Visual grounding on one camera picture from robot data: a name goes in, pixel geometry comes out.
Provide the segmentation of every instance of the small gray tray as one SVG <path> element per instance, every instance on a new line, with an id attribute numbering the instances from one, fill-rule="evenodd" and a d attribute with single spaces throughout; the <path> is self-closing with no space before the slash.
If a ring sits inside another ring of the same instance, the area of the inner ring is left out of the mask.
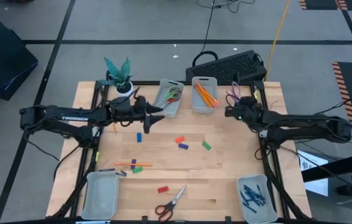
<path id="1" fill-rule="evenodd" d="M 244 185 L 250 187 L 252 190 L 256 192 L 258 191 L 256 190 L 257 185 L 260 186 L 263 197 L 265 198 L 264 206 L 259 207 L 254 202 L 249 202 L 249 206 L 253 208 L 257 213 L 254 213 L 249 208 L 245 208 L 245 206 L 242 204 L 243 199 L 240 196 L 240 191 L 245 193 Z M 265 175 L 259 174 L 259 175 L 251 175 L 246 177 L 239 177 L 236 183 L 236 189 L 237 189 L 237 196 L 239 200 L 240 210 L 241 210 L 241 213 L 243 212 L 245 214 L 245 219 L 247 223 L 250 223 L 250 224 L 272 223 L 277 221 L 278 215 L 274 211 L 274 208 L 271 202 L 269 189 L 267 188 L 267 177 Z"/>
<path id="2" fill-rule="evenodd" d="M 113 172 L 91 172 L 87 175 L 87 193 L 82 211 L 84 220 L 108 220 L 116 214 L 119 176 Z"/>
<path id="3" fill-rule="evenodd" d="M 210 108 L 202 99 L 199 92 L 195 89 L 197 81 L 203 88 L 205 88 L 210 95 L 218 100 L 217 96 L 217 80 L 214 77 L 194 77 L 192 80 L 192 89 L 193 89 L 193 110 L 195 113 L 213 113 L 215 108 Z"/>
<path id="4" fill-rule="evenodd" d="M 154 106 L 161 106 L 165 103 L 165 96 L 168 94 L 168 90 L 172 86 L 177 86 L 181 90 L 180 100 L 169 104 L 163 108 L 161 114 L 165 115 L 168 118 L 173 118 L 176 116 L 178 105 L 180 104 L 181 97 L 183 96 L 184 84 L 168 79 L 162 79 L 159 84 L 159 90 L 156 94 L 155 101 L 153 102 Z"/>

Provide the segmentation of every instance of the scissor blade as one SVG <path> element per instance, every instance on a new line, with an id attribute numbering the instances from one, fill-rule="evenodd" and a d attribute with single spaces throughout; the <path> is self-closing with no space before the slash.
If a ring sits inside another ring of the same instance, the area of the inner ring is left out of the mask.
<path id="1" fill-rule="evenodd" d="M 177 194 L 177 196 L 174 198 L 174 203 L 177 203 L 178 200 L 181 198 L 181 196 L 183 195 L 184 191 L 187 189 L 187 185 L 185 185 L 180 192 Z"/>

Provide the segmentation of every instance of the orange pencil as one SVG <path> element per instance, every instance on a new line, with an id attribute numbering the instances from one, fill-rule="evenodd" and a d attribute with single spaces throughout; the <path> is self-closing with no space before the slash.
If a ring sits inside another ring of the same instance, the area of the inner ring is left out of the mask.
<path id="1" fill-rule="evenodd" d="M 210 93 L 205 88 L 203 88 L 198 81 L 196 81 L 196 82 L 198 84 L 198 88 L 201 91 L 201 95 L 202 94 L 205 95 L 207 97 L 207 99 L 209 100 L 210 105 L 211 105 L 209 107 L 212 107 L 212 108 L 217 107 L 219 105 L 219 102 L 215 98 L 213 98 L 213 96 L 211 96 Z"/>
<path id="2" fill-rule="evenodd" d="M 202 90 L 199 89 L 199 87 L 197 85 L 195 85 L 196 90 L 198 91 L 198 93 L 200 94 L 200 96 L 202 97 L 202 99 L 205 101 L 205 103 L 207 104 L 208 107 L 212 107 L 212 105 L 210 104 L 209 100 L 207 99 L 206 95 L 203 94 Z"/>
<path id="3" fill-rule="evenodd" d="M 130 162 L 114 162 L 113 165 L 116 165 L 116 166 L 152 166 L 152 164 L 142 164 L 142 163 L 132 164 Z"/>
<path id="4" fill-rule="evenodd" d="M 113 128 L 113 132 L 114 132 L 115 134 L 118 134 L 118 132 L 116 131 L 116 125 L 115 125 L 115 123 L 112 124 L 112 128 Z"/>
<path id="5" fill-rule="evenodd" d="M 215 101 L 216 103 L 218 103 L 218 101 L 217 101 L 215 98 L 213 98 L 213 96 L 211 96 L 211 94 L 210 94 L 205 88 L 203 88 L 203 87 L 201 86 L 201 84 L 200 84 L 198 81 L 196 81 L 196 82 L 198 83 L 198 86 L 200 87 L 200 89 L 203 91 L 204 94 L 206 94 L 208 97 L 210 97 L 211 99 L 213 99 L 213 101 Z"/>

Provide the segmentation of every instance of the wooden tabletop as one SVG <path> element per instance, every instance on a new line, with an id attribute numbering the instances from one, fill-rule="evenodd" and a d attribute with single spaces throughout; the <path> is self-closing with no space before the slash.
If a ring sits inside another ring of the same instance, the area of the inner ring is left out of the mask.
<path id="1" fill-rule="evenodd" d="M 94 82 L 78 84 L 74 108 L 90 108 Z M 154 102 L 159 86 L 141 86 L 138 94 L 149 102 Z M 263 174 L 263 163 L 254 157 L 259 148 L 256 134 L 250 132 L 246 124 L 224 116 L 226 89 L 219 86 L 220 107 L 213 114 L 196 114 L 191 106 L 191 86 L 184 88 L 177 116 L 165 118 L 151 127 L 149 134 L 142 135 L 137 143 L 136 133 L 143 133 L 141 123 L 133 123 L 127 128 L 117 125 L 117 134 L 111 126 L 104 129 L 100 142 L 100 160 L 96 170 L 117 168 L 128 173 L 120 181 L 117 214 L 112 220 L 141 220 L 144 215 L 149 220 L 157 220 L 155 207 L 168 203 L 184 185 L 187 190 L 174 209 L 172 220 L 244 220 L 237 200 L 235 182 L 238 177 Z M 247 86 L 241 87 L 242 95 L 249 96 Z M 271 110 L 286 114 L 285 102 L 280 84 L 265 83 L 265 94 Z M 108 99 L 116 97 L 110 88 Z M 84 123 L 71 122 L 81 126 Z M 180 149 L 174 140 L 185 137 L 183 143 L 189 149 Z M 206 141 L 212 146 L 210 151 L 202 146 Z M 77 142 L 66 139 L 61 158 L 68 154 Z M 283 144 L 295 150 L 293 141 Z M 47 215 L 55 213 L 67 200 L 75 187 L 82 150 L 65 160 L 57 171 Z M 286 150 L 278 150 L 283 184 L 294 202 L 308 216 L 311 216 L 297 156 Z M 152 163 L 142 172 L 133 174 L 130 167 L 113 165 L 114 162 Z M 169 191 L 159 194 L 157 188 L 168 186 Z M 279 194 L 275 187 L 277 213 L 282 217 Z M 78 214 L 81 214 L 85 190 L 79 200 Z"/>

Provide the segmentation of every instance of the white pot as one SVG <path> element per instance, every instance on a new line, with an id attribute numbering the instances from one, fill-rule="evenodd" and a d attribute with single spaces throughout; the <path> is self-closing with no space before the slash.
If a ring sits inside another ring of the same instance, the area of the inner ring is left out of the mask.
<path id="1" fill-rule="evenodd" d="M 116 89 L 116 93 L 119 96 L 128 96 L 128 95 L 130 95 L 134 91 L 134 86 L 133 86 L 132 82 L 130 82 L 130 85 L 131 85 L 131 88 L 130 88 L 130 90 L 127 93 L 119 93 L 118 92 L 118 88 L 115 88 Z"/>

